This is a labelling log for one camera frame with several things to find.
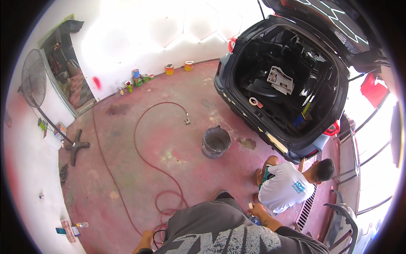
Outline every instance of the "taillight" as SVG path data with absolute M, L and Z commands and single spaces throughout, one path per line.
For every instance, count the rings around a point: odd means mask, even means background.
M 221 62 L 218 63 L 217 75 L 220 75 L 220 70 L 221 70 Z
M 229 51 L 230 51 L 230 53 L 233 53 L 233 49 L 234 49 L 236 40 L 237 40 L 237 38 L 231 38 L 229 40 Z
M 330 125 L 330 127 L 325 132 L 323 132 L 323 134 L 326 134 L 328 136 L 334 136 L 339 132 L 340 132 L 340 124 L 338 120 L 336 120 L 335 123 Z
M 308 155 L 306 155 L 306 158 L 309 158 L 310 156 L 312 156 L 313 154 L 317 153 L 319 150 L 314 150 L 313 152 L 309 153 Z

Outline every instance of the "dark hair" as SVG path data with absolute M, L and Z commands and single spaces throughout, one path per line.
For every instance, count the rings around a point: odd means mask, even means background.
M 335 166 L 331 159 L 324 159 L 315 165 L 313 171 L 314 180 L 317 182 L 328 181 L 333 178 Z

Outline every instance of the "water bottle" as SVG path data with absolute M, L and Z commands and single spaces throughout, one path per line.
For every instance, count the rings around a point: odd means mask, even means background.
M 79 222 L 79 223 L 76 223 L 76 226 L 78 226 L 79 228 L 88 228 L 89 223 L 87 223 L 87 222 Z

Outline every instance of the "gray bucket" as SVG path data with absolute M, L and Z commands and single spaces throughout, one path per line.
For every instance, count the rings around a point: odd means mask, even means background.
M 227 131 L 217 127 L 209 128 L 203 137 L 203 154 L 210 159 L 217 159 L 231 146 L 231 138 Z

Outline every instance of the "car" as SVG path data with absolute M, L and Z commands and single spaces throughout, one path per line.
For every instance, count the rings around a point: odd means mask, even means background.
M 339 132 L 348 68 L 379 73 L 387 57 L 347 2 L 262 1 L 275 15 L 229 41 L 214 87 L 246 125 L 298 164 Z

